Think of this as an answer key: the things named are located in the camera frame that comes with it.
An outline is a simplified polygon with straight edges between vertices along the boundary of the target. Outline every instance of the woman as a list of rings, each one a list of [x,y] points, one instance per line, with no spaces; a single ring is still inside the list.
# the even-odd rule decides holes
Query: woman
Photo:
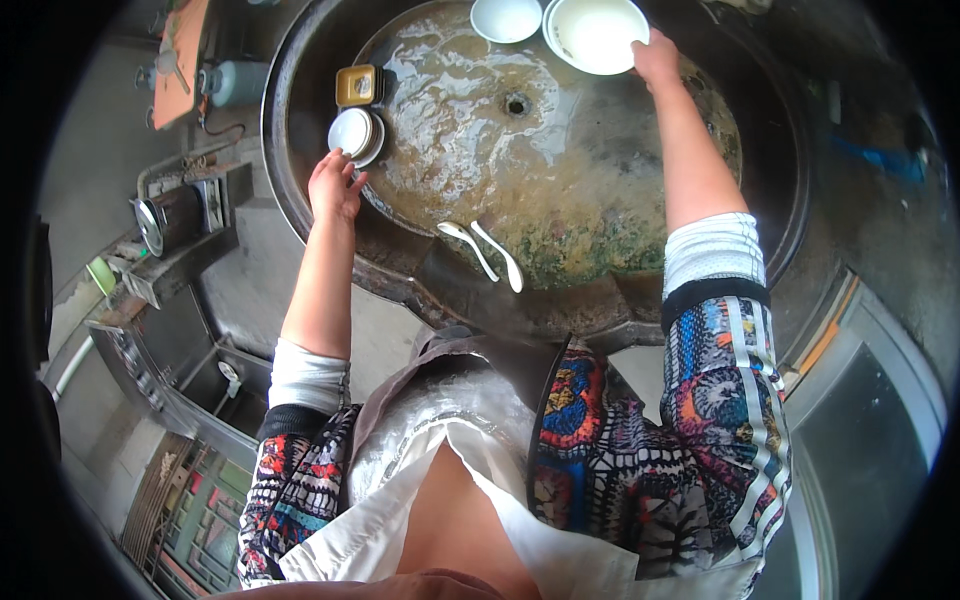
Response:
[[[749,594],[791,483],[756,221],[676,46],[655,30],[634,53],[657,107],[670,233],[663,426],[576,338],[558,351],[462,328],[418,341],[410,367],[351,404],[366,175],[349,184],[335,150],[309,183],[315,223],[276,346],[239,570],[246,588],[359,583],[252,593]]]

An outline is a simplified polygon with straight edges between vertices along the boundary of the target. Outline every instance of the white pipe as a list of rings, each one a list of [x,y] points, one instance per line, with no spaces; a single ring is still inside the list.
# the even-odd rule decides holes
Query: white pipe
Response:
[[[81,344],[80,349],[77,350],[77,353],[73,355],[73,358],[70,359],[70,362],[66,364],[66,369],[63,370],[63,374],[57,381],[57,387],[54,388],[54,402],[60,400],[60,395],[63,394],[63,390],[65,390],[67,384],[70,383],[70,378],[73,377],[73,373],[77,372],[77,368],[80,366],[80,363],[84,361],[86,354],[90,352],[91,348],[93,348],[93,338],[86,336],[86,339]]]

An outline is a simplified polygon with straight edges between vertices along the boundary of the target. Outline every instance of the stone basin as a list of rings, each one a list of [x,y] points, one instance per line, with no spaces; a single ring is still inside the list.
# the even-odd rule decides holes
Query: stone basin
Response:
[[[660,334],[663,178],[653,100],[638,77],[572,68],[537,33],[492,44],[468,2],[308,5],[281,44],[261,131],[280,208],[305,239],[305,185],[338,109],[334,76],[370,62],[387,125],[357,218],[354,281],[433,327],[467,324],[604,351]],[[682,74],[760,224],[772,285],[799,244],[805,144],[787,80],[749,28],[696,2],[644,3],[684,54]],[[436,224],[478,220],[516,258],[526,289],[492,283]],[[506,274],[499,253],[481,242]]]

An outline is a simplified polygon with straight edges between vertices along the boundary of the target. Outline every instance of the striped sleeve cuff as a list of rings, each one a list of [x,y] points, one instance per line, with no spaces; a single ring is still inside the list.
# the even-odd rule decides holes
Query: striped sleeve cuff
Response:
[[[666,242],[663,265],[663,300],[691,281],[743,278],[766,285],[763,252],[756,234],[756,219],[730,212],[685,225]]]
[[[269,408],[297,405],[333,415],[350,401],[350,363],[276,341]]]

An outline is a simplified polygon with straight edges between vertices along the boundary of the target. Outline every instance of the white spoon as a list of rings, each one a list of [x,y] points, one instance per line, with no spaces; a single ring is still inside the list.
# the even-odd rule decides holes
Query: white spoon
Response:
[[[493,241],[493,238],[486,233],[483,228],[480,227],[480,224],[474,221],[470,224],[470,227],[476,231],[480,237],[487,240],[487,243],[496,248],[503,254],[503,257],[507,260],[507,278],[510,280],[510,287],[514,288],[514,291],[518,294],[523,289],[523,273],[520,272],[520,268],[517,266],[516,261],[510,253],[503,250],[503,247]]]
[[[483,267],[483,270],[487,272],[487,276],[494,282],[500,280],[500,276],[493,272],[493,269],[490,268],[490,263],[487,262],[487,259],[483,257],[483,254],[480,253],[480,247],[477,246],[476,240],[473,239],[473,236],[470,235],[470,232],[464,229],[464,226],[458,225],[452,221],[444,221],[437,224],[437,229],[446,233],[447,235],[452,235],[453,237],[464,240],[470,247],[473,248],[473,251],[477,253],[477,258],[480,259],[480,266]]]

